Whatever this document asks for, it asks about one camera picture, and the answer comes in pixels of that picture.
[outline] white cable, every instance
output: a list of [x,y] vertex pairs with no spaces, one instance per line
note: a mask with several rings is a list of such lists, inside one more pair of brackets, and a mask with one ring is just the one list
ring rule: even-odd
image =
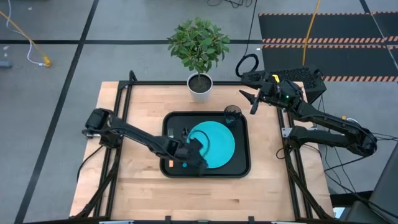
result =
[[[11,30],[11,31],[13,31],[13,32],[16,32],[17,34],[20,34],[20,35],[23,35],[23,34],[21,34],[18,30],[13,30],[13,29],[11,29],[10,27],[9,27],[9,22],[10,22],[10,19],[11,19],[11,0],[8,0],[8,19],[7,19],[7,22],[6,22],[6,27],[7,27],[7,29],[9,29],[9,30]],[[34,63],[34,64],[36,64],[36,65],[39,65],[39,66],[43,66],[44,64],[43,63],[40,63],[40,62],[34,62],[34,61],[32,61],[29,57],[29,55],[30,55],[30,52],[32,51],[32,42],[30,41],[30,40],[28,40],[29,41],[29,43],[30,43],[30,46],[29,46],[29,51],[28,51],[28,53],[27,53],[27,55],[26,55],[26,58],[28,59],[28,61],[30,61],[30,62],[32,62],[32,63]]]
[[359,122],[357,122],[354,118],[347,118],[347,121],[354,121],[355,123],[359,124]]

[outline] black floor mat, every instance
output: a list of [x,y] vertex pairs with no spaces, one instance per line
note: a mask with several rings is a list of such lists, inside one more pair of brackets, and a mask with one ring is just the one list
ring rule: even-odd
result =
[[[262,57],[267,71],[299,68],[303,45],[265,45]],[[398,76],[384,45],[309,45],[305,64],[319,68],[327,81],[392,82]]]
[[387,44],[398,44],[398,12],[374,12]]
[[[259,14],[265,43],[303,43],[312,14]],[[382,35],[370,14],[317,14],[308,43],[375,44]]]

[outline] black tray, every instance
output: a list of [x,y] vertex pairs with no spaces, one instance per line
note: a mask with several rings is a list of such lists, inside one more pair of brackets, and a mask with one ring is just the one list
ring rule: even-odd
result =
[[[163,120],[162,134],[167,135],[167,129],[172,128],[174,138],[183,141],[182,129],[191,130],[197,124],[204,121],[216,121],[226,124],[224,112],[222,111],[176,111],[171,112]],[[181,162],[174,162],[169,167],[169,161],[160,160],[160,170],[167,177],[217,177],[217,178],[240,178],[247,175],[251,168],[250,148],[248,136],[248,124],[242,114],[242,118],[229,128],[235,138],[235,152],[230,161],[215,169],[206,169],[199,175],[198,169],[194,167],[182,167]]]

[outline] white pot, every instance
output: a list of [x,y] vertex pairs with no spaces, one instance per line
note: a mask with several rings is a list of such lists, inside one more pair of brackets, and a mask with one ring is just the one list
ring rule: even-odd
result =
[[200,75],[204,75],[204,76],[206,76],[206,77],[208,77],[208,78],[210,79],[211,86],[210,86],[210,89],[207,90],[206,92],[204,92],[204,93],[197,93],[197,92],[191,90],[191,88],[189,87],[189,80],[191,80],[191,78],[192,78],[193,76],[197,75],[197,74],[198,74],[198,73],[196,72],[196,73],[194,73],[194,74],[192,74],[192,75],[190,75],[190,76],[188,77],[187,86],[188,86],[189,92],[191,92],[191,96],[192,96],[193,100],[195,100],[195,102],[197,102],[197,103],[204,103],[204,102],[208,101],[208,99],[209,99],[209,97],[210,97],[210,92],[211,92],[211,89],[213,88],[213,80],[210,78],[209,75],[207,75],[207,74],[205,74],[205,73],[201,73]]

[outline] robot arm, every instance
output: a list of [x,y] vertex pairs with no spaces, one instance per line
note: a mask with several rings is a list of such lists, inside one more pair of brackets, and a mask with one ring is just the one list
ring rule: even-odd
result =
[[244,85],[259,89],[257,96],[240,90],[252,104],[251,114],[255,114],[258,104],[264,102],[289,112],[297,121],[311,121],[342,134],[295,126],[286,135],[288,145],[291,147],[300,148],[306,142],[315,142],[332,147],[345,147],[360,156],[370,156],[376,152],[377,139],[368,129],[358,123],[316,110],[303,100],[303,91],[294,82],[289,80],[279,82],[277,75],[271,76],[267,72],[245,73],[242,81]]
[[163,159],[186,162],[188,165],[205,169],[206,160],[201,156],[203,145],[197,139],[188,144],[165,136],[153,136],[137,127],[127,124],[110,110],[95,109],[88,118],[83,130],[85,136],[99,134],[102,146],[115,148],[120,145],[120,136],[125,136],[148,147],[156,156]]

